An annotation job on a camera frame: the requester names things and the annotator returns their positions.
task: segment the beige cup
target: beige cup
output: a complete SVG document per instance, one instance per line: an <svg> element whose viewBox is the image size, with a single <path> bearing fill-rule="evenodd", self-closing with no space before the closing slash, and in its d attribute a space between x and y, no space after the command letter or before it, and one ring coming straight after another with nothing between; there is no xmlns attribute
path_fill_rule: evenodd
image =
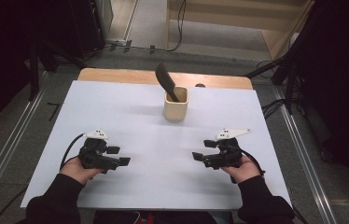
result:
<svg viewBox="0 0 349 224"><path fill-rule="evenodd" d="M174 94L178 98L178 102L174 102L172 97L165 93L165 105L163 108L163 116L166 119L182 120L186 117L188 107L188 90L185 87L174 87Z"/></svg>

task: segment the black cable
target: black cable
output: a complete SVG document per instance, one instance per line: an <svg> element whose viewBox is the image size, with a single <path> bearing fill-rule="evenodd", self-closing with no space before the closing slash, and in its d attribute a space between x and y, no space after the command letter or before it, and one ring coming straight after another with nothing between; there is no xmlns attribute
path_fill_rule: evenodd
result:
<svg viewBox="0 0 349 224"><path fill-rule="evenodd" d="M66 160L66 157L67 157L67 154L69 153L70 149L72 148L72 146L75 144L75 142L84 135L84 133L80 134L79 136L77 136L72 143L70 143L70 146L67 148L67 150L64 152L64 155L63 155L63 159L62 159L62 162L61 162L61 167L59 170L62 170L62 168L64 167L64 164L66 163L65 160Z"/></svg>
<svg viewBox="0 0 349 224"><path fill-rule="evenodd" d="M15 195L15 197L13 199L11 199L11 201L9 201L9 203L0 211L0 217L6 212L6 210L15 202L15 200L17 200L26 190L27 187L29 185L27 185L24 189L22 189L17 195Z"/></svg>
<svg viewBox="0 0 349 224"><path fill-rule="evenodd" d="M181 19L181 25L180 25L180 14L181 14L181 9L183 8L183 16ZM183 41L183 21L184 21L184 15L186 14L186 0L183 1L181 4L180 9L178 10L178 15L177 15L177 29L178 29L178 42L177 45L173 49L168 49L167 51L174 51L177 50L181 46L181 42Z"/></svg>
<svg viewBox="0 0 349 224"><path fill-rule="evenodd" d="M259 62L259 63L256 65L256 69L258 69L258 66L259 66L261 63L272 63L272 61L271 61L271 60L261 61L261 62ZM262 73L259 74L259 75L260 75L261 77L264 77L264 78L269 78L269 77L263 76Z"/></svg>
<svg viewBox="0 0 349 224"><path fill-rule="evenodd" d="M306 219L300 214L300 211L294 206L293 204L293 210L294 210L294 215L303 223L303 224L308 224Z"/></svg>

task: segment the white board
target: white board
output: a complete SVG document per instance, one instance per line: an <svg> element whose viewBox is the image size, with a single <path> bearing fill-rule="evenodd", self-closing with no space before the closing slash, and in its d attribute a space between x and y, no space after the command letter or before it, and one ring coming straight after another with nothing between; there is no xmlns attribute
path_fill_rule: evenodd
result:
<svg viewBox="0 0 349 224"><path fill-rule="evenodd" d="M221 170L205 168L192 152L217 154L203 140L223 128L251 129L237 137L266 171L273 195L289 203L286 184L255 91L189 88L186 118L163 117L164 90L157 85L74 81L35 169L21 207L44 194L69 144L81 133L102 129L114 158L131 157L129 166L97 175L78 198L78 206L97 209L233 210L241 192ZM84 144L79 139L68 158Z"/></svg>

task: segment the person's hand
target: person's hand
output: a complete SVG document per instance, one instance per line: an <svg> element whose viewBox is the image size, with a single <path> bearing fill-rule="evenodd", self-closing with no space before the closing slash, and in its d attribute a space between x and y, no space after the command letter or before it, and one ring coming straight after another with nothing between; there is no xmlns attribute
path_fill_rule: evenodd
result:
<svg viewBox="0 0 349 224"><path fill-rule="evenodd" d="M236 167L220 167L227 174L232 176L236 183L242 183L251 177L261 175L255 163L253 163L248 157L242 156L241 166Z"/></svg>
<svg viewBox="0 0 349 224"><path fill-rule="evenodd" d="M64 165L60 173L63 175L68 175L84 185L89 179L93 179L94 176L102 171L102 169L95 168L84 169L84 167L81 165L81 160L78 157L75 157Z"/></svg>

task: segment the wooden table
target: wooden table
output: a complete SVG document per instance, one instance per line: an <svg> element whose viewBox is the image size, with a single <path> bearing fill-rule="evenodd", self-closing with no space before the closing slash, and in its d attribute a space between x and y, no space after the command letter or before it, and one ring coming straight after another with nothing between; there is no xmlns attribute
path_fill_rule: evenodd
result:
<svg viewBox="0 0 349 224"><path fill-rule="evenodd" d="M224 77L188 73L170 73L170 75L177 86L193 87L198 83L202 83L207 88L253 90L251 81L247 77ZM159 85L153 71L126 69L85 68L81 70L78 80Z"/></svg>
<svg viewBox="0 0 349 224"><path fill-rule="evenodd" d="M167 1L169 36L169 20L177 20L183 0ZM314 0L187 0L184 21L260 29L275 60L294 33L301 30L313 4Z"/></svg>

